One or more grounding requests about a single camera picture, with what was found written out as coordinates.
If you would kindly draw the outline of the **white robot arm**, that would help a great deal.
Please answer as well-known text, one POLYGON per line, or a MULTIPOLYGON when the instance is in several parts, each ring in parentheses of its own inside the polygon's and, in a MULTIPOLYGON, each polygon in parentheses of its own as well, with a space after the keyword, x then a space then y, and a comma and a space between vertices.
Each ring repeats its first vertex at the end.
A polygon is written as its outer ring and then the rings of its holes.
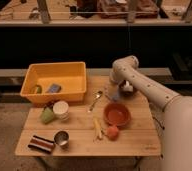
POLYGON ((192 96, 183 96, 137 71, 131 55, 112 63, 110 80, 128 81, 164 113, 161 171, 192 171, 192 96))

